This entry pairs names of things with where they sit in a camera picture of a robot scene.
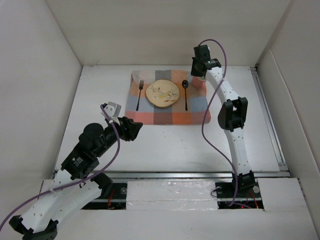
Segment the pink ceramic cup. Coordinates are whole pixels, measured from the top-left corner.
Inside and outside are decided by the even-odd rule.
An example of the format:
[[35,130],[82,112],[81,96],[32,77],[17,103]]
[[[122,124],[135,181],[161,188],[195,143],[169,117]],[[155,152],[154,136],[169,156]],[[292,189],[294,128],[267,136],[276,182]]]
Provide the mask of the pink ceramic cup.
[[193,76],[192,77],[192,85],[195,88],[198,88],[200,90],[204,90],[206,88],[206,80],[201,79],[200,77],[197,77],[197,76]]

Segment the black metal spoon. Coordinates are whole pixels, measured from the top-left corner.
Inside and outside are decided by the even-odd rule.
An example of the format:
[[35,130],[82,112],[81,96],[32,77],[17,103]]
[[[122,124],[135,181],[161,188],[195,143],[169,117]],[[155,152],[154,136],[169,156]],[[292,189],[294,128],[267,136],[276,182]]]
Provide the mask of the black metal spoon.
[[188,110],[188,103],[187,103],[187,89],[189,87],[189,82],[187,80],[183,80],[181,83],[183,89],[184,89],[184,99],[185,99],[185,110]]

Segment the black metal fork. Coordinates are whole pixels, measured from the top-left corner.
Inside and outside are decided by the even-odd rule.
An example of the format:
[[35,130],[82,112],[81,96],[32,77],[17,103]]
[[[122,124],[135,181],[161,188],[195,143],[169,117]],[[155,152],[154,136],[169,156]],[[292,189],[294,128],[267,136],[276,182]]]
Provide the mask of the black metal fork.
[[141,98],[141,92],[144,88],[144,80],[140,80],[139,81],[139,86],[138,86],[138,89],[139,89],[139,95],[138,95],[138,100],[137,100],[137,105],[136,105],[136,111],[139,110],[139,106],[140,106],[140,98]]

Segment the beige floral ceramic plate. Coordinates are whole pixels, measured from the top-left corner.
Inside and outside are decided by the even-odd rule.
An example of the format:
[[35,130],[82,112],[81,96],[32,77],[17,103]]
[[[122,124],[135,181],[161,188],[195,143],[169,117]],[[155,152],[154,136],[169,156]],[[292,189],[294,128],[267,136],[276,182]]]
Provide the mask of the beige floral ceramic plate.
[[167,108],[178,101],[180,90],[172,81],[159,79],[146,88],[145,95],[153,106]]

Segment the checkered orange blue cloth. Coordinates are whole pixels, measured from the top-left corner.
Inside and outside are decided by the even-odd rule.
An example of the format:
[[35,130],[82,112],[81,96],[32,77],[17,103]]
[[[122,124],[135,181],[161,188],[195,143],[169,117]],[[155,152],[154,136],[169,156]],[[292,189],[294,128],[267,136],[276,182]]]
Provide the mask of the checkered orange blue cloth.
[[[144,86],[141,91],[139,109],[136,111],[140,80],[144,80]],[[146,89],[157,80],[169,80],[178,86],[180,97],[177,102],[166,108],[156,107],[149,102],[146,97]],[[183,80],[188,81],[187,111],[185,110],[185,90],[182,87]],[[203,122],[209,123],[210,113],[207,113],[205,120],[203,120],[208,107],[207,87],[198,89],[193,86],[192,80],[193,76],[186,70],[134,70],[131,73],[125,116],[145,125],[201,125]]]

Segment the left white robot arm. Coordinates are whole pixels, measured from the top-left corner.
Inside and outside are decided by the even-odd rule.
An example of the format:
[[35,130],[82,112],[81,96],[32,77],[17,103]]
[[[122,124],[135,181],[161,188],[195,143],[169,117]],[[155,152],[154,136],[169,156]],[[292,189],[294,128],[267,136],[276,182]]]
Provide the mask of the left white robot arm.
[[102,171],[92,171],[114,143],[134,141],[143,123],[125,116],[106,121],[106,128],[88,124],[47,190],[33,197],[34,205],[21,215],[9,215],[9,225],[24,240],[53,240],[62,222],[74,212],[111,194],[113,181]]

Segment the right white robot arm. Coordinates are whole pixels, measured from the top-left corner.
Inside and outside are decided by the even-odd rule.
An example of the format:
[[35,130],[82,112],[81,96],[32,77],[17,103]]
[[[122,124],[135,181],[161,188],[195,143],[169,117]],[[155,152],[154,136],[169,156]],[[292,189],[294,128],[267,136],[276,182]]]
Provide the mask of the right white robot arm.
[[244,141],[244,126],[247,118],[248,100],[235,92],[225,77],[225,70],[216,58],[211,58],[209,47],[193,48],[191,75],[208,81],[221,102],[217,120],[226,134],[232,160],[231,191],[243,197],[255,185],[255,177],[248,162]]

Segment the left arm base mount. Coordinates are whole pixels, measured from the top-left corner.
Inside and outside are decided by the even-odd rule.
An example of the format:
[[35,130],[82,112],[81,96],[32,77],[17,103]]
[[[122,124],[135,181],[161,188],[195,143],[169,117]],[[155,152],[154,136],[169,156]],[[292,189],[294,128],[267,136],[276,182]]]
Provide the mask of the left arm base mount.
[[83,210],[125,210],[127,203],[127,183],[114,183],[107,196],[100,196],[88,204]]

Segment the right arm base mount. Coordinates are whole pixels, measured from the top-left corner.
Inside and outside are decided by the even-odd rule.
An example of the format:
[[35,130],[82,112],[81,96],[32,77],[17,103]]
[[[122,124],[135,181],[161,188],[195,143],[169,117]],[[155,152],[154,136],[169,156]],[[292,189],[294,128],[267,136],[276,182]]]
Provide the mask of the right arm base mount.
[[215,189],[210,194],[217,200],[218,209],[264,209],[258,182],[248,189],[238,190],[235,198],[231,182],[215,183]]

